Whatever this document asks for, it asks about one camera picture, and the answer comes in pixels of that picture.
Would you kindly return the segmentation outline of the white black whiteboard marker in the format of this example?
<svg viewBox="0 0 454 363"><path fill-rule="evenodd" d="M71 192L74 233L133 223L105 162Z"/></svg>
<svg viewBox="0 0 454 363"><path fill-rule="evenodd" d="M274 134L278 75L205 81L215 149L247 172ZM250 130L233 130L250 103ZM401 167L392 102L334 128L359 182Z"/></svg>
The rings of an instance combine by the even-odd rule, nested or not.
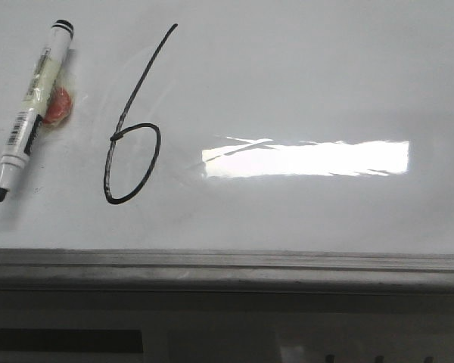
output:
<svg viewBox="0 0 454 363"><path fill-rule="evenodd" d="M73 35L73 24L67 20L51 26L0 159L0 203L16 187L30 160Z"/></svg>

